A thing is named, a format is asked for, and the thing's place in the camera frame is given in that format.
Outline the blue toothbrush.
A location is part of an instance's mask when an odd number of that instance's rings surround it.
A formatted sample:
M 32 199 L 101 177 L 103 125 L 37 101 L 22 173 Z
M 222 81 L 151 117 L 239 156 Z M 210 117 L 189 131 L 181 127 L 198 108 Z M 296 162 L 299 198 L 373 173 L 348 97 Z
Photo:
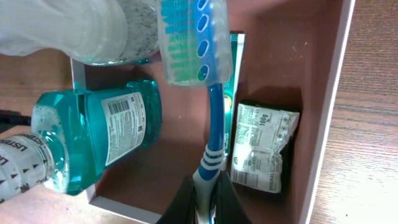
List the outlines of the blue toothbrush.
M 193 174 L 198 223 L 216 223 L 215 186 L 224 163 L 224 83 L 233 74 L 225 0 L 160 0 L 158 36 L 167 83 L 201 90 L 210 114 L 209 137 Z

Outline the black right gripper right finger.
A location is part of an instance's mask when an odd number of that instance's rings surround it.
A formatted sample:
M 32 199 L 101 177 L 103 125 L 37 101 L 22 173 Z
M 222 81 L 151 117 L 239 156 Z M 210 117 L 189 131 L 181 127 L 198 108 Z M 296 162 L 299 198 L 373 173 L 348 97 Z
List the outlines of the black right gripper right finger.
M 227 172 L 221 171 L 215 187 L 216 224 L 252 224 L 239 201 Z

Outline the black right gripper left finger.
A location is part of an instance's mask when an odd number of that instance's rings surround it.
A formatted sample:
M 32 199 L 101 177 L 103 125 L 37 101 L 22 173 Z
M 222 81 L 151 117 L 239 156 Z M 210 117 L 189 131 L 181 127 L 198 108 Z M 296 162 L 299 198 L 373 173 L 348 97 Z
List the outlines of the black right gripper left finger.
M 186 176 L 165 213 L 156 224 L 193 224 L 196 194 L 192 176 Z

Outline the teal toothpaste tube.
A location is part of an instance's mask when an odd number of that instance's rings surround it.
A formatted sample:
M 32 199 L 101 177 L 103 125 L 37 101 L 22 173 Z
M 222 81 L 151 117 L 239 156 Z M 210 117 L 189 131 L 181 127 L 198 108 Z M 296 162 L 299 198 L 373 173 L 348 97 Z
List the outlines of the teal toothpaste tube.
M 231 49 L 233 56 L 233 74 L 231 78 L 224 83 L 224 118 L 225 118 L 225 133 L 224 133 L 224 158 L 221 170 L 227 169 L 228 156 L 231 154 L 231 138 L 234 118 L 234 107 L 236 104 L 236 92 L 239 83 L 239 74 L 241 69 L 241 62 L 244 53 L 244 46 L 246 43 L 246 34 L 231 34 Z

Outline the blue mouthwash bottle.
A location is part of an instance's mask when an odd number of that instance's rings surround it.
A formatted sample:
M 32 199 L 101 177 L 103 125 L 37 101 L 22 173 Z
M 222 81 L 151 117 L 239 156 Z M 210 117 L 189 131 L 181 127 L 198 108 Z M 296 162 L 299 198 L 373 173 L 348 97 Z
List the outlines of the blue mouthwash bottle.
M 78 195 L 118 160 L 154 143 L 161 122 L 153 80 L 46 92 L 34 105 L 30 131 L 1 139 L 1 201 L 40 184 Z

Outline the purple foam soap pump bottle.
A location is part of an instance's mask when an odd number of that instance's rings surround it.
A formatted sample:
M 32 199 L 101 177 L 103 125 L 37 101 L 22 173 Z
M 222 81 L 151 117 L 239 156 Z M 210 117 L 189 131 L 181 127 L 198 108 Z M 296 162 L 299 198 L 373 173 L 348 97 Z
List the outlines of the purple foam soap pump bottle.
M 1 53 L 42 49 L 93 66 L 146 63 L 159 49 L 155 1 L 1 1 Z

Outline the green Dettol soap pack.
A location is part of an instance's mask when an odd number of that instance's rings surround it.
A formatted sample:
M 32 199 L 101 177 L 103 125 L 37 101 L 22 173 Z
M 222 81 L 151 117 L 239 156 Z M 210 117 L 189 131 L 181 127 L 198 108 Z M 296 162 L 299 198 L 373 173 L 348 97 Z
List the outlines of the green Dettol soap pack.
M 239 103 L 231 180 L 269 193 L 282 191 L 282 150 L 294 136 L 300 113 Z

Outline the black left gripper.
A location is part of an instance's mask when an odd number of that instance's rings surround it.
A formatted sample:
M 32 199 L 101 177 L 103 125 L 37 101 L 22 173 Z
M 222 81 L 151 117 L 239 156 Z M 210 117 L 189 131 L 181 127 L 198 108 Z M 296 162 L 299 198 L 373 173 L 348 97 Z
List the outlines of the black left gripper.
M 1 133 L 14 126 L 30 126 L 30 123 L 30 116 L 23 116 L 18 111 L 1 110 Z

